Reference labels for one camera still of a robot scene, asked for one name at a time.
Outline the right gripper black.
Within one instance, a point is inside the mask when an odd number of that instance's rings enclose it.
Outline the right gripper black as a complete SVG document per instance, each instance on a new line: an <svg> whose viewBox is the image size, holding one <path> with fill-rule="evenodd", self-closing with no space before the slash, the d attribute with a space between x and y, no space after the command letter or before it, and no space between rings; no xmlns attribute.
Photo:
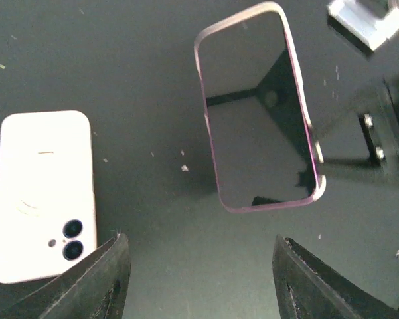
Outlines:
<svg viewBox="0 0 399 319"><path fill-rule="evenodd" d="M399 74L374 79L356 90L348 103L318 123L319 140L350 115L359 121L368 157L321 158L319 175L399 187Z"/></svg>

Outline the purple phone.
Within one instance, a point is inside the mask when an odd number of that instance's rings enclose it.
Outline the purple phone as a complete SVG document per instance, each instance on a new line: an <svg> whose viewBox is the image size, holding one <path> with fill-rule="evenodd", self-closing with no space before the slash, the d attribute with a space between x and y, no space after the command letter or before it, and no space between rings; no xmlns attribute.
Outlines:
<svg viewBox="0 0 399 319"><path fill-rule="evenodd" d="M245 213L318 200L326 179L282 7L264 1L205 28L194 54L222 205Z"/></svg>

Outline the pink phone case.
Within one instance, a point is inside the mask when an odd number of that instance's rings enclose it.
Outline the pink phone case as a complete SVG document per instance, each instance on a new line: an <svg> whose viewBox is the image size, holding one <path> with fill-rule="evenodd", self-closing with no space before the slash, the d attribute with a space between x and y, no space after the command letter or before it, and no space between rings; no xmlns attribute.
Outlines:
<svg viewBox="0 0 399 319"><path fill-rule="evenodd" d="M76 110L12 114L0 131L0 283L58 276L97 247L92 141Z"/></svg>

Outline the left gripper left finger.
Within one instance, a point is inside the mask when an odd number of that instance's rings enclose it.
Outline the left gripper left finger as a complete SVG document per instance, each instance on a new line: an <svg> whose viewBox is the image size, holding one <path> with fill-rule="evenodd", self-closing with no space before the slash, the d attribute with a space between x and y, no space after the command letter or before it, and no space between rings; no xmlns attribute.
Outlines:
<svg viewBox="0 0 399 319"><path fill-rule="evenodd" d="M118 233L0 318L122 318L130 274L129 240Z"/></svg>

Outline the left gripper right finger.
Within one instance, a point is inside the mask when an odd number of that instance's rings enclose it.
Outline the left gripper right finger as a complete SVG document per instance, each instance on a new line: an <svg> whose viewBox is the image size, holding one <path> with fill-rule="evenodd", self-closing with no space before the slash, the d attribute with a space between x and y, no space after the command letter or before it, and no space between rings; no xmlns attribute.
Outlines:
<svg viewBox="0 0 399 319"><path fill-rule="evenodd" d="M399 318L291 238L276 236L272 270L281 318Z"/></svg>

